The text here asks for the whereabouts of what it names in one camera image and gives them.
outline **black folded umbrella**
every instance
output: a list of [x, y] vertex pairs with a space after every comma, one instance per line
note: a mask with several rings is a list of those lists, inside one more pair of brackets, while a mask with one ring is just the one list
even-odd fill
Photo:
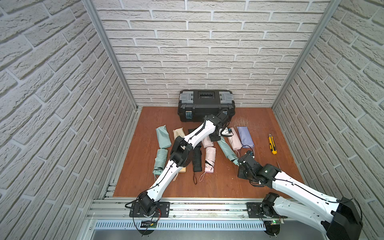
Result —
[[[196, 129], [188, 129], [188, 133], [192, 133]], [[193, 155], [189, 155], [189, 157], [192, 157], [192, 165], [193, 165], [193, 172], [202, 172], [203, 168], [201, 167], [201, 142], [199, 142], [196, 147], [193, 149]]]

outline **brown wooden board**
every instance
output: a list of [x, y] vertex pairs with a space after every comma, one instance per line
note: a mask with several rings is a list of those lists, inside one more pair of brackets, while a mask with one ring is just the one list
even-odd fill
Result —
[[[184, 132], [188, 134], [188, 129], [196, 128], [201, 123], [181, 122], [176, 107], [143, 107], [114, 197], [136, 197], [154, 183], [152, 170], [159, 148], [155, 129], [163, 125], [166, 125], [173, 144], [173, 130], [183, 127]], [[262, 166], [267, 163], [277, 166], [278, 162], [283, 171], [303, 182], [272, 109], [236, 108], [236, 114], [229, 126], [235, 129], [236, 126], [248, 127], [255, 143], [255, 160]], [[275, 141], [276, 155], [269, 149], [269, 133]], [[206, 173], [203, 181], [195, 185], [191, 162], [187, 166], [187, 171], [179, 173], [176, 181], [168, 185], [163, 197], [264, 198], [269, 192], [277, 192], [288, 197], [268, 187], [253, 187], [248, 180], [237, 178], [238, 167], [225, 157], [217, 142], [214, 143], [214, 147], [216, 148], [214, 173]], [[201, 150], [204, 170], [205, 149]], [[202, 173], [196, 173], [197, 179]]]

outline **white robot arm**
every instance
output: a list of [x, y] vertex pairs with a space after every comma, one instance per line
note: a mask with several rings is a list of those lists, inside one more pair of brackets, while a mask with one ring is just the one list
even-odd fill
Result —
[[[195, 131], [185, 137], [177, 137], [162, 174], [155, 183], [138, 196], [138, 202], [145, 215], [151, 216], [156, 210], [164, 190], [176, 174], [186, 167], [188, 154], [205, 137], [217, 135], [228, 123], [228, 116], [221, 111], [217, 116], [210, 115]], [[326, 234], [330, 240], [357, 240], [362, 229], [362, 221], [351, 199], [328, 196], [291, 178], [279, 168], [266, 164], [261, 166], [248, 151], [239, 160], [238, 177], [250, 183], [267, 186], [283, 192], [302, 204], [291, 202], [278, 194], [269, 193], [260, 205], [261, 215], [280, 215], [293, 218], [310, 225]]]

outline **toolbox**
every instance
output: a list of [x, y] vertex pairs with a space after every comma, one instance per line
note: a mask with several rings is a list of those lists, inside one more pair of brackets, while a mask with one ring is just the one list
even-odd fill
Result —
[[225, 108], [231, 120], [235, 115], [235, 101], [229, 90], [182, 90], [177, 114], [182, 122], [202, 122], [205, 115], [216, 115]]

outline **white brick wall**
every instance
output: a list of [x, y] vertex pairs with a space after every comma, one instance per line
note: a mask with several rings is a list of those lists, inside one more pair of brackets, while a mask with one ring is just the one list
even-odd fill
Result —
[[384, 238], [383, 2], [342, 0], [275, 110], [313, 188], [354, 197]]
[[132, 107], [81, 1], [0, 12], [0, 239], [74, 239]]
[[192, 88], [244, 90], [270, 107], [328, 1], [94, 0], [136, 102]]

